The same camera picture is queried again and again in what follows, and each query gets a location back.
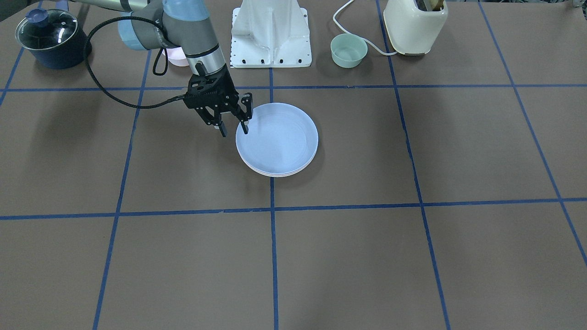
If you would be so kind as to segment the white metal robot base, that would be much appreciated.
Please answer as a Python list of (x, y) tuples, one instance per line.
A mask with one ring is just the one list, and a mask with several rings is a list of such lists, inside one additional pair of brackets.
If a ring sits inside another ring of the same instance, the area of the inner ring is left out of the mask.
[(233, 68), (310, 67), (308, 11), (297, 0), (244, 0), (233, 9)]

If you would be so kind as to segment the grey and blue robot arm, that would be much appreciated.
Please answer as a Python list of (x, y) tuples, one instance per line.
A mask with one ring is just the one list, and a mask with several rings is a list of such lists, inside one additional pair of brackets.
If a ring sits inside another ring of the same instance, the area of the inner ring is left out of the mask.
[(123, 43), (133, 50), (182, 48), (192, 77), (187, 91), (151, 108), (183, 101), (204, 123), (226, 137), (222, 115), (234, 115), (245, 134), (252, 118), (252, 94), (237, 92), (203, 0), (88, 0), (86, 4), (123, 13), (92, 29), (87, 38), (109, 24), (119, 24)]

